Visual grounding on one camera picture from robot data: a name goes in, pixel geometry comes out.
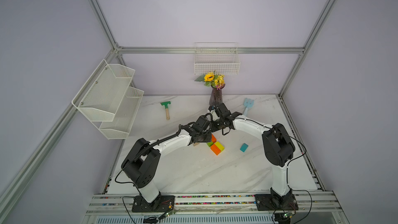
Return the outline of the orange block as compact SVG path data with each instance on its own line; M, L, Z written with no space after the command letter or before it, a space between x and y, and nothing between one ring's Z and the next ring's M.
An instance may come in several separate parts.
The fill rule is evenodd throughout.
M212 134L212 135L211 135L211 142L212 142L212 143L215 143L216 141L217 141L217 139L216 139L215 136Z
M210 149L215 155L219 155L221 153L221 150L216 145L210 146Z

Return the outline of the yellow rectangular block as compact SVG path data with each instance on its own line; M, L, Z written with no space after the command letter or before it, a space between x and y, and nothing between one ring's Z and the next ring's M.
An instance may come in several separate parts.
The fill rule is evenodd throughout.
M214 145L222 152L225 147L220 142L215 142Z

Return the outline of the teal block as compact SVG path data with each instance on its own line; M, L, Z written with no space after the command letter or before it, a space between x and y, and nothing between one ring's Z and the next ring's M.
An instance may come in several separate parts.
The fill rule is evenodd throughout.
M243 143L242 146L240 147L240 151L245 152L248 148L248 144Z

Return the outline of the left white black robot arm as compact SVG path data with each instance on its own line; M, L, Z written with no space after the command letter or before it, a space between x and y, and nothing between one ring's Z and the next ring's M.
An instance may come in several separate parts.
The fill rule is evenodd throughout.
M155 141L141 138L135 142L121 164L121 171L130 179L140 196L148 204L161 198L153 182L161 156L195 143L207 143L211 140L211 114L200 116L197 121L180 124L176 133Z

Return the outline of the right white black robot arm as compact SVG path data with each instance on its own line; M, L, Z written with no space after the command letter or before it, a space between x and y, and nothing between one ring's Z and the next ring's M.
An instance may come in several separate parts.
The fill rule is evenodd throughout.
M264 124L244 117L239 112L231 113L223 103L210 106L208 112L211 114L212 132L227 128L245 132L262 141L265 156L272 164L271 193L280 197L291 194L287 164L293 159L295 146L283 124Z

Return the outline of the dark ribbed glass vase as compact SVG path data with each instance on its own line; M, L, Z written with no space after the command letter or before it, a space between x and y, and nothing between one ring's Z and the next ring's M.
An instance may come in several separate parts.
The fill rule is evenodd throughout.
M220 87L211 86L212 92L211 92L210 100L209 100L210 106L218 106L221 103L223 103L222 90L224 87L225 87L225 85L222 85Z

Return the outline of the light blue toy fork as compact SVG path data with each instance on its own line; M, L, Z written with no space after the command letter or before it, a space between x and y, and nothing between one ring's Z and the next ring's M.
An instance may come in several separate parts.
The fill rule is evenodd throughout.
M245 98L243 106L245 108L244 112L243 112L243 115L247 116L248 111L254 106L254 100L253 99L249 99L249 98Z

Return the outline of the yellow artificial flower bouquet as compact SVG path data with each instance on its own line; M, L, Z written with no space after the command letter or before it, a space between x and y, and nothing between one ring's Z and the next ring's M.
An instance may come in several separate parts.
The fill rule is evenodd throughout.
M216 90L221 90L226 85L225 76L216 74L215 72L209 72L207 74L200 75L194 81L202 83L206 87L212 87Z

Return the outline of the white two-tier mesh shelf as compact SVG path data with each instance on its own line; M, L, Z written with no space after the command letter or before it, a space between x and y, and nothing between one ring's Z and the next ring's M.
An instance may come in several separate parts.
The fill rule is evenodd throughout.
M135 70L101 61L72 105L108 140L124 140L132 129L144 92L132 86Z

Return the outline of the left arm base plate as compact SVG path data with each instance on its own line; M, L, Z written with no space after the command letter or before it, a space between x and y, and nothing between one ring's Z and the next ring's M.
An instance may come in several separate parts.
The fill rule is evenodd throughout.
M135 196L131 211L133 213L163 213L174 208L175 196L159 194L151 203L142 196Z

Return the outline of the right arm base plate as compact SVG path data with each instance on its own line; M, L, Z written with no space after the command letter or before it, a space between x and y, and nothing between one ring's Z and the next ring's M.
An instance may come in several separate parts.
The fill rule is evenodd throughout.
M287 194L284 196L280 196L273 189L271 189L269 194L256 194L255 204L258 211L297 211L299 209L292 189L289 189Z

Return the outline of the aluminium front rail frame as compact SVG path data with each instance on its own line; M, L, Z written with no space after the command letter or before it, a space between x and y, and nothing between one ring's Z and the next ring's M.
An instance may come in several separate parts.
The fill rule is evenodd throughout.
M83 218L84 224L347 224L331 191L295 192L285 210L259 210L253 192L175 194L161 203L160 211L133 212L134 195L95 195Z

